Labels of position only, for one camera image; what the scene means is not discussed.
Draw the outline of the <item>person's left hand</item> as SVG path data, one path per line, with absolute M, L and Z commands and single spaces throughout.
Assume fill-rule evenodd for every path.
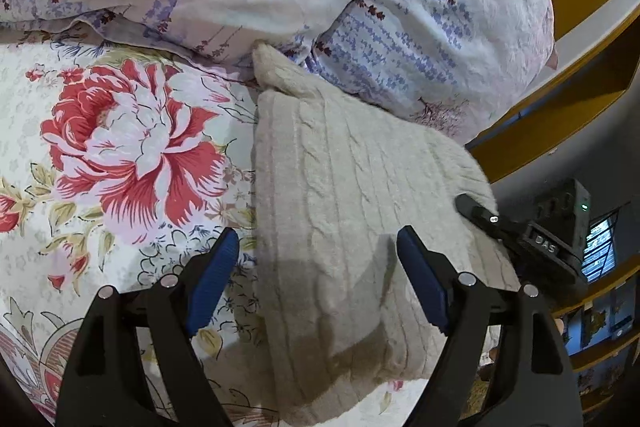
M 554 323 L 556 325 L 556 328 L 558 329 L 561 337 L 564 334 L 564 322 L 561 319 L 554 319 Z M 491 359 L 491 361 L 495 362 L 498 358 L 498 347 L 493 347 L 489 350 L 489 358 Z

